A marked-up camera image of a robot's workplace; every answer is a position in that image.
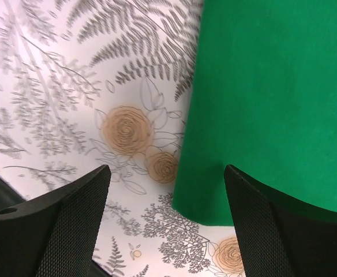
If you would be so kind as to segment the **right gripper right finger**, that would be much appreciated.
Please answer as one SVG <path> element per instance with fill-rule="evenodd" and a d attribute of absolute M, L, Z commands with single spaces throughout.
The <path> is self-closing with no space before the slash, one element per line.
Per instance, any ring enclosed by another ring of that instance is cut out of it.
<path fill-rule="evenodd" d="M 224 171 L 246 276 L 337 276 L 337 212 Z"/>

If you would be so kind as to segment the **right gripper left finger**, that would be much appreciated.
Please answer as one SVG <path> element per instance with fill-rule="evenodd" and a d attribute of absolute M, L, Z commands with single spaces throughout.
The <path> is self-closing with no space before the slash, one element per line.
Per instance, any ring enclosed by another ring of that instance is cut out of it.
<path fill-rule="evenodd" d="M 0 211 L 0 276 L 105 276 L 92 260 L 108 166 Z"/>

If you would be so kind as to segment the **green t-shirt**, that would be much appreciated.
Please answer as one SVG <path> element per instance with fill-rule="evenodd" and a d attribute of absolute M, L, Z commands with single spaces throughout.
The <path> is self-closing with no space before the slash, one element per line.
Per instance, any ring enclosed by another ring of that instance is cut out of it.
<path fill-rule="evenodd" d="M 173 208 L 233 223 L 232 164 L 337 212 L 337 1 L 205 1 Z"/>

